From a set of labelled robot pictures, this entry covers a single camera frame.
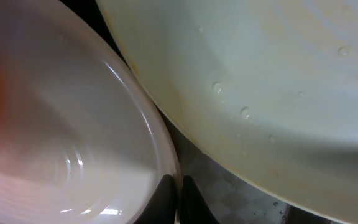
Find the pink white plate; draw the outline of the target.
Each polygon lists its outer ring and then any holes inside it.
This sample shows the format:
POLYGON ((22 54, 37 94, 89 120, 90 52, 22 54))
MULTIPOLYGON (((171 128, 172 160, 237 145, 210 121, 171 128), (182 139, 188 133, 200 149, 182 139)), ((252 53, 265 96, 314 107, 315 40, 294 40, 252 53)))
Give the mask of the pink white plate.
POLYGON ((134 223, 169 133, 127 65, 60 1, 0 1, 0 223, 134 223))

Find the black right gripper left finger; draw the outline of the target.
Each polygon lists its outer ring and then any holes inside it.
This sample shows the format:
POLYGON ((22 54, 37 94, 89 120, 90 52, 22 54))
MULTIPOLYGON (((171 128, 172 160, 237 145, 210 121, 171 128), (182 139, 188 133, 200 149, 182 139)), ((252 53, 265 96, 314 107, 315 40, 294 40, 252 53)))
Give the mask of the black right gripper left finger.
POLYGON ((174 224, 177 203, 178 194, 174 178, 166 174, 134 224, 174 224))

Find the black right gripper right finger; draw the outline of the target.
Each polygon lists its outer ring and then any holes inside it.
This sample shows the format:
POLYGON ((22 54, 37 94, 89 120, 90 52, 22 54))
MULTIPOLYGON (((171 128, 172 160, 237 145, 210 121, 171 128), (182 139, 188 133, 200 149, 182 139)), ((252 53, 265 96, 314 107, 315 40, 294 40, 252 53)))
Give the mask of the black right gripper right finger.
POLYGON ((183 177, 181 224, 219 224, 189 175, 183 177))

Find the cream plate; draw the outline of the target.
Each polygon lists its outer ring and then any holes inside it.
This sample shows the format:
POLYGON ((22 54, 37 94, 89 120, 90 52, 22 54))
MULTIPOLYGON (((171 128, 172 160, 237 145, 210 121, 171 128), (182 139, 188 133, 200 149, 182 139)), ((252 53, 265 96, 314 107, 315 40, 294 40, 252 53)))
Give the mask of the cream plate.
POLYGON ((358 0, 98 6, 165 116, 251 185, 358 223, 358 0))

